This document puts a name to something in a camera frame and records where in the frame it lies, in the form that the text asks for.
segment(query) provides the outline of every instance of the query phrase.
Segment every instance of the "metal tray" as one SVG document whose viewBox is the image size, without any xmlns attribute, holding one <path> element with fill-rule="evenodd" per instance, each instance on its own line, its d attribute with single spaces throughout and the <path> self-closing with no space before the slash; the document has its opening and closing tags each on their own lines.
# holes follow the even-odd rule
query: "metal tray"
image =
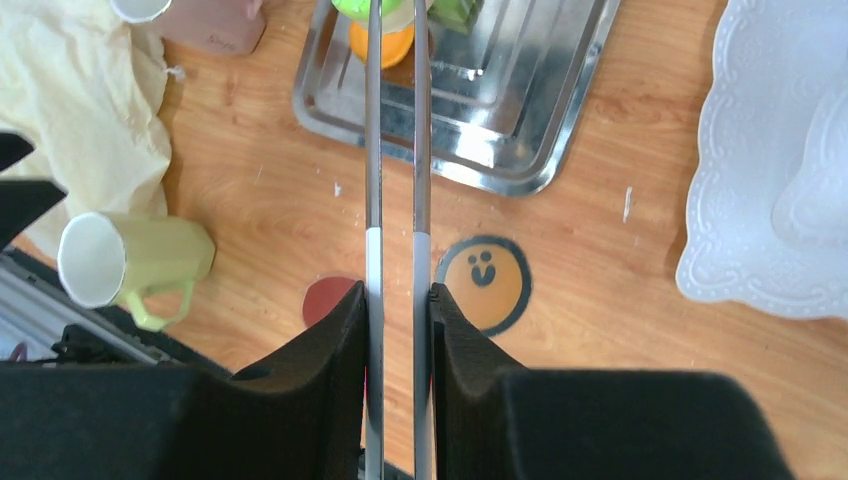
<svg viewBox="0 0 848 480">
<path fill-rule="evenodd" d="M 431 22 L 433 172 L 508 196 L 562 168 L 620 0 L 485 0 L 469 34 Z M 365 145 L 365 68 L 350 20 L 318 0 L 294 89 L 309 130 Z M 383 73 L 383 152 L 412 161 L 412 62 Z"/>
</svg>

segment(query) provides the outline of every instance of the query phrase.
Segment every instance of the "pink cup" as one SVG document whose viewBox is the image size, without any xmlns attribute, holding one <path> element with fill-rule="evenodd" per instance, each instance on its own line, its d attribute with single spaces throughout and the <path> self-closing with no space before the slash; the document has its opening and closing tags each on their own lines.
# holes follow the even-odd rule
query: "pink cup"
<svg viewBox="0 0 848 480">
<path fill-rule="evenodd" d="M 218 55 L 252 52 L 265 31 L 262 0 L 111 0 L 124 21 Z"/>
</svg>

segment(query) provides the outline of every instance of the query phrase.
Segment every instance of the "mug handle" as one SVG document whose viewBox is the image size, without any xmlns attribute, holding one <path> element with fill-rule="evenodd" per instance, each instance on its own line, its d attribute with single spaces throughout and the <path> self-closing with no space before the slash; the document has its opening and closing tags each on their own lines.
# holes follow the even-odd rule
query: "mug handle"
<svg viewBox="0 0 848 480">
<path fill-rule="evenodd" d="M 176 315 L 169 318 L 161 318 L 147 311 L 144 305 L 143 293 L 150 295 L 153 292 L 159 293 L 175 289 L 183 290 L 183 300 L 180 303 L 180 310 Z M 187 280 L 166 287 L 158 287 L 153 289 L 139 289 L 128 293 L 125 297 L 127 309 L 132 315 L 133 320 L 138 328 L 158 332 L 168 325 L 184 319 L 188 315 L 189 307 L 191 306 L 191 296 L 194 292 L 194 280 Z"/>
</svg>

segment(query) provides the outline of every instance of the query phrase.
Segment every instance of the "light green cup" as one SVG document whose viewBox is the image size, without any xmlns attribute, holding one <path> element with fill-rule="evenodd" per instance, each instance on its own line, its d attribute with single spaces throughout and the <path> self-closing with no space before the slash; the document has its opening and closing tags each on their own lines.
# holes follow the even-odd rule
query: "light green cup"
<svg viewBox="0 0 848 480">
<path fill-rule="evenodd" d="M 408 0 L 383 0 L 383 11 L 381 17 L 392 13 L 400 4 Z M 357 22 L 368 23 L 368 15 L 371 12 L 371 0 L 333 0 L 333 6 L 342 15 Z"/>
<path fill-rule="evenodd" d="M 68 296 L 84 308 L 124 305 L 136 325 L 159 331 L 188 315 L 194 284 L 212 267 L 215 244 L 200 225 L 177 217 L 85 213 L 62 232 L 57 258 Z M 182 291 L 179 311 L 151 314 L 144 299 Z"/>
</svg>

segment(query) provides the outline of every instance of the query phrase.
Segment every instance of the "metal rod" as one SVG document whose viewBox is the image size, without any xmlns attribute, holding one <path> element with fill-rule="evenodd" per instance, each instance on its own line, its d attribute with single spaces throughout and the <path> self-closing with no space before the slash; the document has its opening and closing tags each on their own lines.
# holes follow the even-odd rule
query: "metal rod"
<svg viewBox="0 0 848 480">
<path fill-rule="evenodd" d="M 365 385 L 365 478 L 383 480 L 383 155 L 380 145 L 382 0 L 371 0 L 365 77 L 365 286 L 368 377 Z"/>
<path fill-rule="evenodd" d="M 430 33 L 426 0 L 415 0 L 415 139 L 413 184 L 413 411 L 415 479 L 432 477 L 433 414 L 430 401 L 432 332 L 427 315 L 430 292 Z"/>
</svg>

